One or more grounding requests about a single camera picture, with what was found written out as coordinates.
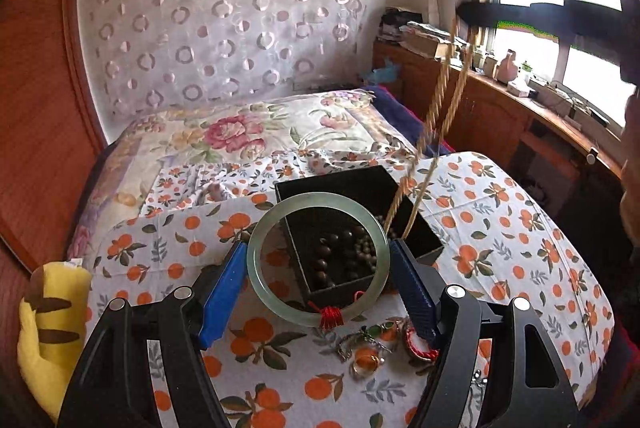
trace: stuffed toy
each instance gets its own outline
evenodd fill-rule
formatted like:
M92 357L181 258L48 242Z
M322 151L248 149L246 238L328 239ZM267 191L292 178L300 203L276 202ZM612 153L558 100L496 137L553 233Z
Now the stuffed toy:
M58 420L86 334L91 275L67 262L50 262L31 275L20 301L18 366L42 409Z

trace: bedspread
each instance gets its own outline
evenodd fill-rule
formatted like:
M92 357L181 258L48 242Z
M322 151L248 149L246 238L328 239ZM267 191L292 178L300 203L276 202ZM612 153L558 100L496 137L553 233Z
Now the bedspread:
M244 166L167 165L154 188L171 170L177 170L173 176L178 178L183 177L178 172L189 171L190 182L180 190L180 199L153 217L121 222L84 260L94 273L88 332L113 297L125 297L132 304L161 300L177 286L192 284L203 266L219 263L231 241L251 231L271 208L274 181L377 164L399 181L407 161L403 149L374 145L368 153L282 152ZM418 172L425 173L429 164L421 161ZM409 180L408 186L413 200L417 181ZM165 190L173 187L162 186L154 195L161 197ZM436 262L444 280L494 302L527 297L558 350L576 400L587 400L609 347L614 319L593 274L553 221L505 172L469 152L440 158L420 213L445 246ZM299 301L284 246L279 228L274 228L263 246L263 271L277 296ZM338 336L405 315L399 296L385 294L363 316L325 333L273 315L249 284L227 332L203 353L205 366L237 428L356 428L382 422L405 426L428 369L410 363L399 346L372 378L356 381L348 363L341 363L333 350ZM380 339L390 346L396 342L386 334ZM491 341L482 340L476 367L483 376L490 353ZM175 427L158 342L150 342L149 358L162 423ZM462 426L476 424L483 394L481 380L474 380Z
M263 103L168 110L133 122L105 162L68 250L95 254L104 235L128 218L154 215L145 206L162 167L244 164L292 148L369 151L374 143L412 148L371 104L363 90L323 92ZM176 179L168 177L164 184Z

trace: green jade bangle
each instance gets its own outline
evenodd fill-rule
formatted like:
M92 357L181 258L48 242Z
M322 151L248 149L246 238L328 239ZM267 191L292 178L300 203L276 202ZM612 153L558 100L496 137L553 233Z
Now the green jade bangle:
M262 267L260 266L262 244L267 234L271 231L271 228L290 213L304 210L305 208L331 208L351 215L351 217L359 221L367 230L376 249L378 262L371 285L353 304L340 311L343 321L347 322L370 308L376 302L380 293L382 293L389 275L390 256L389 243L380 223L366 208L345 196L325 192L295 195L280 201L266 212L260 221L258 221L258 224L256 224L251 239L249 240L246 254L249 280L262 303L284 320L307 327L317 327L320 325L320 314L307 313L294 309L286 305L286 303L282 302L271 292L268 284L264 281Z

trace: small bottle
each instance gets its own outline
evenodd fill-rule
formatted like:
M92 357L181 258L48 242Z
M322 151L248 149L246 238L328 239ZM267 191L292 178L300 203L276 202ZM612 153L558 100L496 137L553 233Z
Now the small bottle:
M484 51L482 49L476 49L472 65L474 69L478 70L484 66Z
M521 65L521 68L522 68L522 79L526 84L528 84L529 79L531 78L531 74L533 72L533 67L531 67L531 65L529 65L525 60L524 63Z
M498 66L498 60L495 59L494 52L489 51L489 54L484 59L484 65L482 66L482 72L488 78L495 79L495 69Z

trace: blue blanket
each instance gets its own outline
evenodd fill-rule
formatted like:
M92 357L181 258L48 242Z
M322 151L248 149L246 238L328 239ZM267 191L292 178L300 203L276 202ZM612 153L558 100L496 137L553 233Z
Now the blue blanket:
M415 146L422 131L422 122L420 119L416 118L413 112L399 103L386 88L380 87L379 85L371 85L370 87L366 87L366 90L370 90L375 94L376 97L373 100L373 106L382 114L382 117L400 132L407 141ZM448 148L448 146L440 144L440 155L447 155L452 152L453 150ZM424 154L427 157L433 157L435 151L431 146L428 146Z

